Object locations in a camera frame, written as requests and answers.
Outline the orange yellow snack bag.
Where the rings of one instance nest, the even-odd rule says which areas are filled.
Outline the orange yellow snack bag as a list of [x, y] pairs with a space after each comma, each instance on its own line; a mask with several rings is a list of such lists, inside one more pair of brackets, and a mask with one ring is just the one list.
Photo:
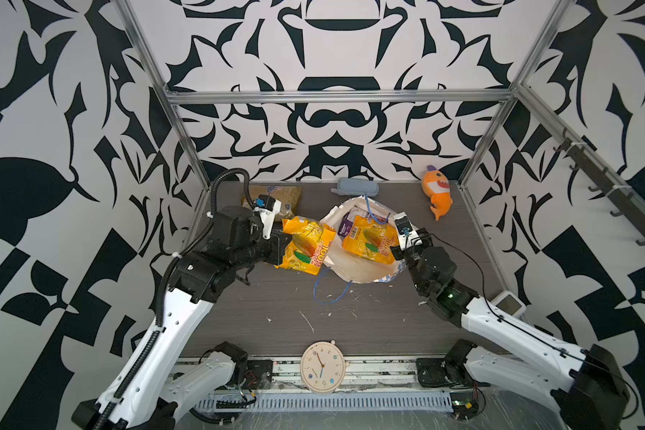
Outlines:
[[276, 268], [317, 276], [336, 233], [324, 223], [299, 216], [283, 220], [282, 230], [291, 236], [291, 242]]
[[396, 227], [356, 216], [353, 229], [342, 241], [342, 249], [354, 256], [385, 265], [393, 264], [392, 248], [399, 245]]

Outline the gold snack bag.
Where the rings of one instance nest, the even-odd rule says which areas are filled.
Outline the gold snack bag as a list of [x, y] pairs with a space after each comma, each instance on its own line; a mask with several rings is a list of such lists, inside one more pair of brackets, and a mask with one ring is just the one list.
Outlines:
[[297, 216], [297, 206], [300, 203], [303, 188], [301, 186], [249, 186], [249, 193], [257, 199], [260, 195], [269, 195], [281, 202], [281, 210], [276, 220], [293, 219]]

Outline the purple snack bag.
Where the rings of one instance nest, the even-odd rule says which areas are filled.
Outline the purple snack bag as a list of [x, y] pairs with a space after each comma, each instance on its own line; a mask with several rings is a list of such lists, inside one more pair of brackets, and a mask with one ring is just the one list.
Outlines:
[[358, 216], [356, 211], [349, 211], [342, 217], [338, 228], [338, 236], [341, 240], [344, 240], [351, 233], [356, 216]]

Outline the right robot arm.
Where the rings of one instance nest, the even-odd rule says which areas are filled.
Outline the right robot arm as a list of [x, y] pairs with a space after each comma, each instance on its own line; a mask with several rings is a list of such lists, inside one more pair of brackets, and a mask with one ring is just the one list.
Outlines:
[[453, 381], [488, 383], [535, 401], [570, 429], [618, 429], [632, 397], [614, 355], [543, 333], [455, 279], [455, 263], [425, 229], [401, 229], [395, 259], [406, 263], [417, 293], [442, 320], [514, 355], [498, 358], [467, 340], [444, 359]]

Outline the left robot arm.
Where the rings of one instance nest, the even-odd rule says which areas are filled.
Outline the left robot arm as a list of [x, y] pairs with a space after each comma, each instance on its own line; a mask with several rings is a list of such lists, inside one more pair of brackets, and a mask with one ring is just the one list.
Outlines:
[[174, 381], [170, 373], [222, 292], [258, 263], [281, 264], [290, 235], [277, 229], [279, 201], [260, 196], [254, 207], [210, 213], [203, 232], [173, 260], [156, 297], [154, 322], [123, 370], [94, 400], [81, 402], [73, 423], [82, 429], [172, 429], [209, 392], [239, 384], [247, 353], [223, 342], [208, 360]]

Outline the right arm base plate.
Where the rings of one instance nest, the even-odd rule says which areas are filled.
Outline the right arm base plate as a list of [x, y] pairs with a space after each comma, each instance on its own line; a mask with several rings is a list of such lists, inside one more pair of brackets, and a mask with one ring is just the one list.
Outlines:
[[475, 380], [466, 370], [465, 358], [418, 358], [417, 381], [424, 388], [490, 387], [490, 383]]

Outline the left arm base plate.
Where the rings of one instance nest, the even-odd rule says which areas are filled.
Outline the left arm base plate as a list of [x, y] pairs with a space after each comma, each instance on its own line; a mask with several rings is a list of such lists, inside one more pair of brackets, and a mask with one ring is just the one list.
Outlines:
[[273, 361], [269, 359], [249, 359], [245, 365], [238, 365], [226, 389], [241, 388], [256, 391], [266, 388], [272, 382]]

